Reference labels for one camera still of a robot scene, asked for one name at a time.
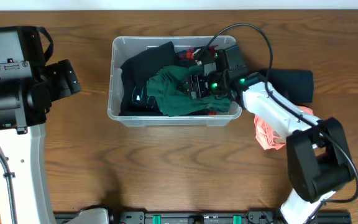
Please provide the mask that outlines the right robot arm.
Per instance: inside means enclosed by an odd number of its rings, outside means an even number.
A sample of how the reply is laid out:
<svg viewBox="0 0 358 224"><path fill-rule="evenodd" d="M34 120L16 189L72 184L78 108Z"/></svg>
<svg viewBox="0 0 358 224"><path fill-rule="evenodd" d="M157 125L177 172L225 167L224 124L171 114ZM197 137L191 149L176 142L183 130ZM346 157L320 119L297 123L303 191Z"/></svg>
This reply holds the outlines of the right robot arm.
<svg viewBox="0 0 358 224"><path fill-rule="evenodd" d="M348 182L358 182L341 123L322 120L294 105L269 82L270 71L249 73L237 45L197 47L188 52L204 74L182 87L192 98L227 98L262 118L287 145L292 191L280 213L285 223L311 223Z"/></svg>

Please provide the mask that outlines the black garment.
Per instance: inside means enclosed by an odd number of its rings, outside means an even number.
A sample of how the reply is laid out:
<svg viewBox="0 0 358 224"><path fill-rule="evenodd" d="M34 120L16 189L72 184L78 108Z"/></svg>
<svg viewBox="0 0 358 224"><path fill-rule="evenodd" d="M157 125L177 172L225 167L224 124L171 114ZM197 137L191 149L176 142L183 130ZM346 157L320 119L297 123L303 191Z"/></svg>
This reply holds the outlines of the black garment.
<svg viewBox="0 0 358 224"><path fill-rule="evenodd" d="M120 116L159 116L154 97L147 94L147 80L166 66L175 65L177 56L172 42L147 49L126 60L121 66L124 96Z"/></svg>

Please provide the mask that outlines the red navy plaid garment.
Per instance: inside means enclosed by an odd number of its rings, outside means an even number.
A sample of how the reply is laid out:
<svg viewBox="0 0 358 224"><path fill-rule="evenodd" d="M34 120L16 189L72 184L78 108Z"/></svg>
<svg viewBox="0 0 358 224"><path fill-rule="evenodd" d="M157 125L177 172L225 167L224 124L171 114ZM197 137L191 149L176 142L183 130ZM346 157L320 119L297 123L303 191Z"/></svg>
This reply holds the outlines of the red navy plaid garment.
<svg viewBox="0 0 358 224"><path fill-rule="evenodd" d="M192 47L192 48L182 50L179 53L177 53L177 56L180 59L180 62L187 63L189 66L191 66L192 62L196 63L193 58L193 52L196 49L200 49L200 48L202 48L202 47Z"/></svg>

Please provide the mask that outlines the pink printed garment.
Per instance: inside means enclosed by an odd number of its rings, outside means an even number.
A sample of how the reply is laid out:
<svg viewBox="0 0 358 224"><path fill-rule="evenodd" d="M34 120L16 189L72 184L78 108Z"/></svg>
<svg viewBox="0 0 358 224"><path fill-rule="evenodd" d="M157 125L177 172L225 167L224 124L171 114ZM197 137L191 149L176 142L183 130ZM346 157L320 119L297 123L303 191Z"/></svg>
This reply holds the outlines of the pink printed garment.
<svg viewBox="0 0 358 224"><path fill-rule="evenodd" d="M255 138L265 150L278 150L295 131L311 128L280 106L257 106L252 112L255 114Z"/></svg>

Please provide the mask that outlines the dark navy garment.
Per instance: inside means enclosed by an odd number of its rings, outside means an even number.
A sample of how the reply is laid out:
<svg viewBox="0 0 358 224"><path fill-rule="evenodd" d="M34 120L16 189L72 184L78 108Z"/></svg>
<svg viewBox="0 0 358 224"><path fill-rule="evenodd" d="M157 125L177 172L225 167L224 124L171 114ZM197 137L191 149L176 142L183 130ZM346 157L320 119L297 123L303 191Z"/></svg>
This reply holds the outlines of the dark navy garment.
<svg viewBox="0 0 358 224"><path fill-rule="evenodd" d="M314 75L311 70L271 69L268 81L293 104L313 102Z"/></svg>

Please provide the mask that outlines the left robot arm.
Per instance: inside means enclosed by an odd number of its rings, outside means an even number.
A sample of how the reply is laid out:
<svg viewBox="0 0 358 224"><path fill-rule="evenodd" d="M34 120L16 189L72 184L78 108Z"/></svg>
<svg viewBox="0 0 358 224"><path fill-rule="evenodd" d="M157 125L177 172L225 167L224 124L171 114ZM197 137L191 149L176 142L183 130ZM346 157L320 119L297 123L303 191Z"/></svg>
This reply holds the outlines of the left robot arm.
<svg viewBox="0 0 358 224"><path fill-rule="evenodd" d="M81 90L69 60L0 64L2 223L55 223L45 170L45 123L52 102Z"/></svg>

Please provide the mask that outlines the dark green garment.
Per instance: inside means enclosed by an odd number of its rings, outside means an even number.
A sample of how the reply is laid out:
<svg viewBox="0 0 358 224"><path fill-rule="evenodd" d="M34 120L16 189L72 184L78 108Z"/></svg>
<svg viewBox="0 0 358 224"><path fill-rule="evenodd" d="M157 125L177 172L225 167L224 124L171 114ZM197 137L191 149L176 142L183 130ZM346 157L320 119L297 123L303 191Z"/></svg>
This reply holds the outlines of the dark green garment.
<svg viewBox="0 0 358 224"><path fill-rule="evenodd" d="M231 101L227 98L217 99L213 95L193 99L178 89L190 75L202 75L200 66L189 68L169 65L161 68L157 74L147 80L147 94L155 98L161 113L167 116L181 116L201 110L225 113L229 111Z"/></svg>

